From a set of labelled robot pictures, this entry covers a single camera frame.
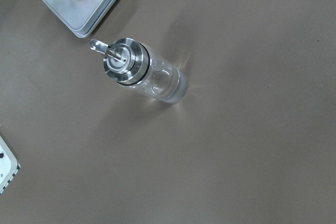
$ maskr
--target gray table surface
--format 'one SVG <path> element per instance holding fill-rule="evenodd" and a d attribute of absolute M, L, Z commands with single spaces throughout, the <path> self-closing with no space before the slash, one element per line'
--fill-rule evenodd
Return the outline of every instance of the gray table surface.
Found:
<path fill-rule="evenodd" d="M 176 105 L 120 88 L 91 38 L 185 72 Z M 335 223 L 336 0 L 119 0 L 75 37 L 0 0 L 7 223 Z"/>

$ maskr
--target clear glass bottle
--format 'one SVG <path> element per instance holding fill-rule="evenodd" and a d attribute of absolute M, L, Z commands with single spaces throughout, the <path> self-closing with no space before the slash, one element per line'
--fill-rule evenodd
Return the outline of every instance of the clear glass bottle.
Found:
<path fill-rule="evenodd" d="M 125 38 L 110 46 L 91 40 L 90 47 L 104 54 L 106 74 L 124 88 L 166 103 L 184 97 L 186 77 L 148 45 Z"/>

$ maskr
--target spout tip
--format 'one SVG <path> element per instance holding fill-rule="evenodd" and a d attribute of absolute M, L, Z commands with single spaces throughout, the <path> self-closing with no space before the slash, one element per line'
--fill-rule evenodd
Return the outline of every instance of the spout tip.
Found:
<path fill-rule="evenodd" d="M 106 50 L 108 49 L 108 45 L 99 41 L 99 40 L 96 40 L 96 39 L 92 39 L 90 40 L 90 48 L 91 50 L 94 50 L 96 52 L 99 52 L 101 54 L 106 54 Z"/>

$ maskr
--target metal pour spout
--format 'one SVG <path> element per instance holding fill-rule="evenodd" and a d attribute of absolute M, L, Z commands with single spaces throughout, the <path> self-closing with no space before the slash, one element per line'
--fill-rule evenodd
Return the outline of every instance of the metal pour spout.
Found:
<path fill-rule="evenodd" d="M 99 52 L 107 57 L 112 58 L 115 61 L 124 62 L 121 54 L 113 50 L 109 45 L 96 39 L 90 40 L 90 48 L 96 52 Z"/>

